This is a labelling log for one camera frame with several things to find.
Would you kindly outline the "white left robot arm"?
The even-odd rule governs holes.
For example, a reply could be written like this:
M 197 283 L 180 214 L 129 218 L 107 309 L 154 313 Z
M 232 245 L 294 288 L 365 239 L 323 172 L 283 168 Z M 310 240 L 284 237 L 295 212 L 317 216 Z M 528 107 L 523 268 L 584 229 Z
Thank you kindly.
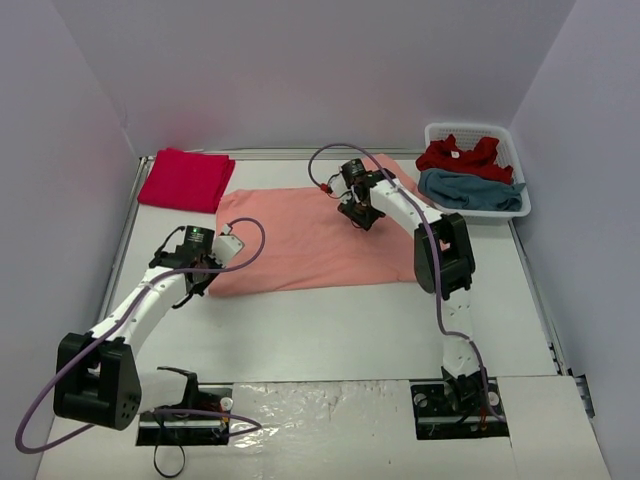
M 60 342 L 53 409 L 58 417 L 125 429 L 141 408 L 143 389 L 136 356 L 160 320 L 181 300 L 204 291 L 243 249 L 228 228 L 188 225 L 172 252 L 159 247 L 134 290 L 85 334 Z

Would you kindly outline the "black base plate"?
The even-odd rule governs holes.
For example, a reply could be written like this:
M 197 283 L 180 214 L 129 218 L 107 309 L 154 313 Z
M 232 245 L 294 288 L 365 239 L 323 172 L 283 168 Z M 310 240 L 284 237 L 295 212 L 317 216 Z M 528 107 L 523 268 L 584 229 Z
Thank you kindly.
M 496 381 L 485 389 L 481 380 L 471 380 L 457 393 L 450 382 L 411 382 L 416 438 L 427 440 L 472 440 L 507 438 L 509 426 Z
M 195 409 L 229 413 L 233 407 L 233 387 L 204 384 L 190 403 L 172 405 L 170 409 Z M 202 414 L 144 413 L 139 417 L 135 445 L 155 446 L 225 446 L 229 442 L 230 419 Z

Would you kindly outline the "white plastic laundry basket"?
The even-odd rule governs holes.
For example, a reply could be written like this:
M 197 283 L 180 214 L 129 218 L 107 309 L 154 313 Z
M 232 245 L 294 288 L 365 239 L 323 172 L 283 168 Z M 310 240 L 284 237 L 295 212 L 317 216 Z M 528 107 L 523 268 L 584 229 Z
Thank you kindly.
M 531 212 L 520 160 L 505 128 L 436 122 L 425 127 L 424 138 L 426 150 L 416 166 L 435 171 L 438 179 L 421 187 L 444 211 L 505 221 Z

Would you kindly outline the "salmon pink t-shirt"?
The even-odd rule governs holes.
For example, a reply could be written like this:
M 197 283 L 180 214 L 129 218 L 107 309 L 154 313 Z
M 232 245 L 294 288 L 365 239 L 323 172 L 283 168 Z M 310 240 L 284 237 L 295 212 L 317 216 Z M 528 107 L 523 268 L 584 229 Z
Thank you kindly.
M 415 280 L 412 235 L 389 217 L 361 230 L 315 187 L 236 190 L 216 214 L 232 220 L 241 268 L 219 275 L 212 297 Z

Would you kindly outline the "blue-grey t-shirt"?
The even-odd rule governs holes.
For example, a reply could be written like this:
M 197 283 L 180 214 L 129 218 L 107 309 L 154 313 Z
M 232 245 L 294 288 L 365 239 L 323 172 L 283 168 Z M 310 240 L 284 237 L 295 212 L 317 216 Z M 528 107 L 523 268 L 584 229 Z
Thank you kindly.
M 524 183 L 505 184 L 436 168 L 423 171 L 418 182 L 418 191 L 440 206 L 471 211 L 519 211 L 524 189 Z

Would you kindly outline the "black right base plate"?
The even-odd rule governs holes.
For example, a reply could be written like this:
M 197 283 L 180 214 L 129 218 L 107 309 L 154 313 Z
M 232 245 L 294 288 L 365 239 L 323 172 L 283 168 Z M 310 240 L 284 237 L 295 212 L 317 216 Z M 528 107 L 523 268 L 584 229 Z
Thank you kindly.
M 471 380 L 457 393 L 450 382 L 411 382 L 416 438 L 427 440 L 472 440 L 507 438 L 509 426 L 496 381 L 485 389 L 481 380 Z

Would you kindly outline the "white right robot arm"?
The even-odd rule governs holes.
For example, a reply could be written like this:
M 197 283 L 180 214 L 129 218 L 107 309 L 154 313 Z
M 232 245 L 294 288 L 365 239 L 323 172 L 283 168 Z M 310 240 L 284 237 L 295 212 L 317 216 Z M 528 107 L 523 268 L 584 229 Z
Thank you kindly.
M 475 260 L 465 220 L 428 205 L 390 170 L 367 170 L 360 159 L 343 164 L 329 180 L 328 191 L 339 195 L 338 211 L 358 227 L 368 231 L 388 217 L 412 236 L 414 275 L 420 287 L 435 296 L 443 335 L 443 398 L 450 410 L 469 411 L 479 401 L 483 367 L 472 346 Z

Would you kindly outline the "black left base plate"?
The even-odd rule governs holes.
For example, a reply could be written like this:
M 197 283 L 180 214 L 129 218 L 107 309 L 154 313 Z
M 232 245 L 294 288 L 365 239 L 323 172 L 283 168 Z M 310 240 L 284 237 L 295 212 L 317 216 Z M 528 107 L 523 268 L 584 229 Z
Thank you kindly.
M 204 384 L 190 403 L 172 405 L 170 409 L 195 409 L 229 413 L 233 407 L 233 387 Z M 135 445 L 155 446 L 225 446 L 229 442 L 230 419 L 202 414 L 144 413 L 139 417 Z

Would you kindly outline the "dark red t-shirt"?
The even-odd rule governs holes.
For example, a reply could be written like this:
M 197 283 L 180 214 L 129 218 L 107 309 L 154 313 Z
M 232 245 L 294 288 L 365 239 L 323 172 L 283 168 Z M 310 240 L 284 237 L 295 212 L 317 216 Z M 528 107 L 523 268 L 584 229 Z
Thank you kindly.
M 497 163 L 500 141 L 494 137 L 482 137 L 471 150 L 463 151 L 450 134 L 444 140 L 431 141 L 425 152 L 416 160 L 416 167 L 423 172 L 441 169 L 456 174 L 470 174 L 484 180 L 512 183 L 514 169 Z

